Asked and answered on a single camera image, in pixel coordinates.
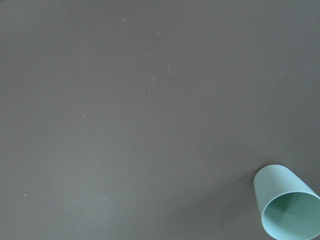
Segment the green plastic cup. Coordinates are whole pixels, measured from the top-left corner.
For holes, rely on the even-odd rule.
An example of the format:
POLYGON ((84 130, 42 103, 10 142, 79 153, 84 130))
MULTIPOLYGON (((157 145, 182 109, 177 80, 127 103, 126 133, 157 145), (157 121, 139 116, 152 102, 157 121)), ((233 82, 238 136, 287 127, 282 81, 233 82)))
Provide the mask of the green plastic cup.
POLYGON ((287 167, 272 164, 253 179, 264 230, 276 240, 312 240, 320 235, 320 197, 287 167))

